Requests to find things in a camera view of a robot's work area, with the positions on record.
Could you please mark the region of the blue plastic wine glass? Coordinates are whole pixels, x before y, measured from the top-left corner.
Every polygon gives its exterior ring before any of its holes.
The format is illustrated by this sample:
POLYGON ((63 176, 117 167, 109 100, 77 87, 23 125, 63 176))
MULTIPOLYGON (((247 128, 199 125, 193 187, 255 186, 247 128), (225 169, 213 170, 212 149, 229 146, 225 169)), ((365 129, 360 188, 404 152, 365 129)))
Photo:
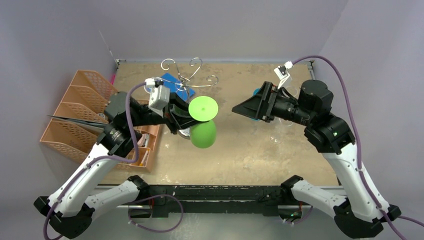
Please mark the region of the blue plastic wine glass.
POLYGON ((251 109, 254 110, 254 117, 252 117, 253 121, 260 121, 261 120, 261 110, 263 108, 263 100, 262 95, 258 95, 258 93, 261 92, 260 88, 257 88, 253 91, 252 95, 252 101, 251 101, 251 109))

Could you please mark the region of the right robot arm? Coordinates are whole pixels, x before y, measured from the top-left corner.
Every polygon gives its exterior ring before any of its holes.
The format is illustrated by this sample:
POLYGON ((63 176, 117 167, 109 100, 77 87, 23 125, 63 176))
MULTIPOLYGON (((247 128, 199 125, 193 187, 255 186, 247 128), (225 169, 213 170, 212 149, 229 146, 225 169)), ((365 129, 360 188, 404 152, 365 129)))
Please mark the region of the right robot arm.
POLYGON ((279 118, 304 126, 304 136, 330 164, 346 195, 331 193, 294 175, 281 184, 282 200, 312 205, 332 217, 352 239, 374 238, 383 231, 383 223, 397 219, 401 210, 378 193, 359 158, 359 146, 349 125, 331 112, 333 98, 320 80, 304 81, 298 97, 266 81, 232 112, 267 123, 279 118))

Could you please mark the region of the green plastic wine glass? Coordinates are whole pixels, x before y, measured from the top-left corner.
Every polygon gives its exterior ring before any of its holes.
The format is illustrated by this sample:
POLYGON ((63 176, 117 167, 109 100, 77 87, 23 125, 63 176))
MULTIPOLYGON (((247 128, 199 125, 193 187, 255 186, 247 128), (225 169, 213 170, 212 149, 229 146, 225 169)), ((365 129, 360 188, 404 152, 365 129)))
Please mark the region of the green plastic wine glass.
POLYGON ((200 149, 211 147, 217 137, 217 127, 214 118, 219 112, 218 103, 209 96, 198 96, 188 106, 190 116, 199 121, 190 127, 190 141, 200 149))

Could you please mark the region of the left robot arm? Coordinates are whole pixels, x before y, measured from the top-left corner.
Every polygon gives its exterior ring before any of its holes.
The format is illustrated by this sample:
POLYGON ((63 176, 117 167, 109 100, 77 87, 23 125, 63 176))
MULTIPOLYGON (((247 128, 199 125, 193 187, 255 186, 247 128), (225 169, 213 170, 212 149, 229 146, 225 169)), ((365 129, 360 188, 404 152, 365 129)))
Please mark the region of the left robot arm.
POLYGON ((92 190, 118 163, 137 161, 141 135, 135 127, 166 125, 176 134, 211 123, 217 112, 216 107, 204 106, 201 97, 185 102, 174 92, 164 96, 153 92, 149 103, 142 104, 129 92, 115 93, 104 110, 108 123, 85 160, 58 190, 34 201, 35 208, 45 216, 44 226, 51 227, 60 238, 74 239, 111 209, 126 203, 142 205, 153 199, 150 185, 137 175, 100 194, 93 195, 92 190))

